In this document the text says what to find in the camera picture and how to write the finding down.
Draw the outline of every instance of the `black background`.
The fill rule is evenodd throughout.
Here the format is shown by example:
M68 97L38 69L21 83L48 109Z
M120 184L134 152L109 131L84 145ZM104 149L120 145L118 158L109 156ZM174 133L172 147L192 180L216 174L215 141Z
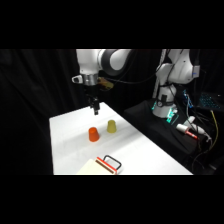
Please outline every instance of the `black background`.
M138 49L122 80L148 78L160 55L161 49ZM207 71L204 90L224 94L224 49L203 49L200 61ZM78 74L75 49L0 50L1 174L53 174L49 118L88 106L83 87L71 82ZM201 73L198 88L204 75ZM122 115L125 109L152 97L155 80L117 84L111 91L100 92L100 100ZM217 118L222 123L222 115ZM216 152L211 158L222 155L222 150Z

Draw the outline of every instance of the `wire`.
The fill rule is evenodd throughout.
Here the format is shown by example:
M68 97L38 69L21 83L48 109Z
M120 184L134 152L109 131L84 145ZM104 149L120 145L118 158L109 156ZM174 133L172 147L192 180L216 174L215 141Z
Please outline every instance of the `wire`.
M164 61L161 63L161 65L157 68L157 70L156 70L156 72L152 75L152 76L150 76L149 78L147 78L147 79L145 79L145 80L143 80L143 81L140 81L140 82L125 82L125 81L121 81L121 79L122 78L124 78L124 76L127 74L127 72L126 72L126 74L125 75L123 75L120 79L111 79L111 78L106 78L106 77L102 77L102 78L105 78L105 79L107 79L107 80L109 80L109 81L115 81L115 84L114 85L116 85L118 82L119 83L124 83L124 84L129 84L129 85L139 85L139 84L142 84L142 83L144 83L144 82L147 82L147 81L149 81L151 78L153 78L155 75L156 75L156 73L160 70L160 68L162 67L162 65L163 65L163 63L164 63Z
M188 114L188 107L189 107L189 102L190 102L190 97L189 97L189 95L187 95L187 98L188 98L188 100L187 100L186 114L187 114L187 117L189 118L189 114Z
M116 81L116 82L114 83L114 86L115 86L115 85L116 85L118 82L120 82L120 80L123 79L123 78L127 75L127 73L130 71L130 69L131 69L131 67L132 67L132 65L133 65L133 63L134 63L134 61L135 61L135 58L137 57L137 54L138 54L138 51L136 51L136 54L135 54L135 56L134 56L134 59L132 60L130 66L129 66L129 68L128 68L128 70L123 74L123 76L122 76L120 79L118 79L118 80L112 80L112 79L105 78L105 77L102 77L102 78L107 79L107 80L111 80L111 81ZM108 90L107 90L107 89L106 89L106 90L100 89L100 90L103 91L103 92L108 92L108 91L110 91L110 90L112 90L112 89L113 89L113 88L108 89Z
M120 83L124 83L124 84L129 84L129 85L138 85L138 84L142 84L144 82L147 82L148 80L150 80L151 78L153 78L154 75L150 76L149 78L147 78L147 79L145 79L145 80L143 80L141 82L125 82L125 81L120 81L120 80L115 80L115 79L110 79L110 78L105 78L105 77L103 77L103 78L105 78L105 79L107 79L109 81L116 81L116 82L120 82Z
M217 124L217 121L216 121L216 118L215 118L215 114L214 114L213 111L211 111L211 113L212 113L212 116L213 116L213 119L214 119L214 122L215 122L215 126L216 126L216 138L215 138L215 142L213 143L213 145L209 149L209 151L213 149L213 147L215 146L215 144L216 144L216 142L218 140L218 137L219 137L219 128L218 128L218 124Z
M207 151L205 151L205 152L203 152L203 153L200 153L200 154L194 159L194 161L193 161L193 163L192 163L192 172L194 172L194 164L195 164L195 161L196 161L200 156L202 156L202 155L204 155L204 154L210 152L210 151L214 148L214 146L215 146L215 144L216 144L216 142L217 142L217 140L218 140L218 137L219 137L219 128L218 128L218 124L217 124L217 121L216 121L216 118L215 118L215 114L214 114L213 111L211 111L211 113L212 113L212 116L213 116L213 119L214 119L214 122L215 122L215 126L216 126L216 138L215 138L215 142L212 144L212 139L211 139L211 147L209 148L209 150L207 150Z

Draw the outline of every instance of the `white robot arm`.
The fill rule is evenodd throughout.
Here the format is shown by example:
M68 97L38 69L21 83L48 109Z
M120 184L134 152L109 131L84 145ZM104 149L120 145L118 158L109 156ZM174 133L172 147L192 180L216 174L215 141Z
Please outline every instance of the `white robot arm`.
M72 78L74 83L85 85L86 95L95 115L100 109L98 100L98 73L104 70L108 75L117 76L125 70L133 49L77 49L80 75ZM153 113L155 116L167 118L174 106L176 88L172 83L187 84L199 77L200 66L190 61L190 49L165 49L171 63L162 64L157 72L159 95Z
M159 80L159 95L153 114L160 118L167 118L169 111L174 107L176 84L188 84L200 75L199 60L195 64L190 61L190 49L171 49L167 55L171 64L163 64L157 72Z
M104 70L117 76L125 70L133 49L77 49L80 75L72 78L74 83L85 85L86 95L95 115L100 109L98 100L98 74Z

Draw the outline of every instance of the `cable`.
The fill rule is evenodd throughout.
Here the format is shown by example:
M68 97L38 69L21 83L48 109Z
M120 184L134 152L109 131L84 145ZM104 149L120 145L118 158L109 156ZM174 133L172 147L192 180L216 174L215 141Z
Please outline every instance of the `cable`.
M153 78L154 75L152 75L151 77L149 77L149 78L147 78L147 79L145 79L145 80L143 80L141 82L125 82L125 81L120 81L120 80L115 80L115 79L110 79L110 78L105 78L105 77L103 77L103 78L105 78L105 79L107 79L109 81L116 81L116 82L120 82L120 83L124 83L124 84L129 84L129 85L138 85L138 84L142 84L144 82L147 82L148 80L150 80L151 78Z
M215 126L216 126L216 138L215 138L215 142L212 144L212 140L211 140L211 147L209 148L209 150L207 150L207 151L205 151L205 152L199 154L199 155L194 159L194 161L193 161L193 163L192 163L192 172L194 172L194 164L195 164L195 161L196 161L200 156L202 156L202 155L204 155L204 154L210 152L210 151L214 148L214 146L215 146L215 144L216 144L216 142L217 142L217 140L218 140L218 137L219 137L219 128L218 128L218 124L217 124L217 121L216 121L216 118L215 118L215 114L214 114L213 111L211 111L211 113L212 113L212 116L213 116L213 119L214 119L214 122L215 122Z
M125 75L127 75L127 73L130 71L130 69L131 69L131 67L132 67L132 65L133 65L133 63L134 63L134 61L135 61L135 58L137 57L137 54L138 54L138 51L136 51L136 54L135 54L135 56L134 56L134 59L132 60L130 66L129 66L129 68L128 68L128 70L123 74L123 76L122 76L120 79L118 79L118 80L112 80L112 79L105 78L105 77L102 77L102 78L107 79L107 80L111 80L111 81L116 81L116 82L114 83L114 86L115 86L115 85L116 85L118 82L120 82L120 80L123 79L123 78L125 77ZM108 90L102 90L102 89L100 89L100 90L103 91L103 92L108 92L108 91L110 91L110 90L112 90L112 89L113 89L113 88L108 89Z
M187 108L186 108L186 114L187 114L187 117L189 118L189 114L188 114L188 107L189 107L189 102L190 102L190 97L189 95L187 95Z
M145 79L145 80L143 80L143 81L140 81L140 82L125 82L125 81L121 81L121 79L122 78L124 78L124 76L127 74L127 72L125 73L125 75L123 75L120 79L111 79L111 78L106 78L106 77L102 77L102 78L105 78L105 79L107 79L107 80L109 80L109 81L115 81L115 84L114 85L116 85L118 82L119 83L124 83L124 84L129 84L129 85L139 85L139 84L142 84L142 83L144 83L144 82L147 82L147 81L149 81L151 78L153 78L155 75L156 75L156 73L160 70L160 68L162 67L162 65L163 65L163 63L164 63L164 61L161 63L161 65L157 68L157 70L156 70L156 72L152 75L152 76L150 76L149 78L147 78L147 79Z
M209 151L213 149L213 147L215 146L215 144L216 144L216 142L218 140L218 137L219 137L219 128L218 128L218 124L217 124L217 121L216 121L216 118L215 118L215 114L214 114L213 111L211 111L211 113L212 113L212 116L213 116L213 119L214 119L214 122L215 122L215 126L216 126L216 138L215 138L215 142L213 143L213 145L209 149Z
M198 119L198 115L197 115L197 99L196 99L196 84L197 84L197 81L196 81L197 79L195 79L194 80L194 113L195 113L195 117ZM199 141L199 138L198 138L198 140L197 140L197 143L198 143L198 148L199 148L199 150L200 150L200 152L202 151L202 149L201 149L201 146L200 146L200 141Z

